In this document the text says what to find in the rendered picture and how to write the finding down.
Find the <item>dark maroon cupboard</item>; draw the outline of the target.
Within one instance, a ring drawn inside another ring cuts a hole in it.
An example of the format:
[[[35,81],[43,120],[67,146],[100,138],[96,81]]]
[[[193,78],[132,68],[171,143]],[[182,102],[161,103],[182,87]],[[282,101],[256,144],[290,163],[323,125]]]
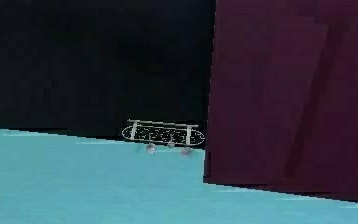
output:
[[[358,0],[217,0],[204,179],[358,202]]]

